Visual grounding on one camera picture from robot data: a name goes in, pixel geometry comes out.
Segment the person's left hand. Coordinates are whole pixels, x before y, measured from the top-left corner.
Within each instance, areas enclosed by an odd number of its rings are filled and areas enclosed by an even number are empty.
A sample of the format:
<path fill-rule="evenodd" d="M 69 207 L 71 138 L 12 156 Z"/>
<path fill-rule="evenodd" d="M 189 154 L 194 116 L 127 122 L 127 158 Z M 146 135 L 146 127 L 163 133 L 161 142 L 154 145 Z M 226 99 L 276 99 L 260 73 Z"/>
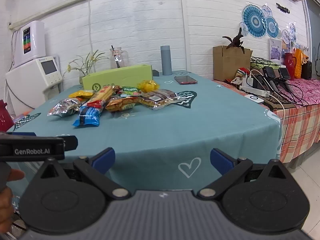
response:
<path fill-rule="evenodd" d="M 17 181 L 24 178 L 24 172 L 17 169 L 11 169 L 7 181 Z M 1 191 L 0 204 L 0 231 L 6 233 L 10 230 L 12 224 L 12 215 L 14 207 L 12 205 L 12 190 L 6 187 Z"/>

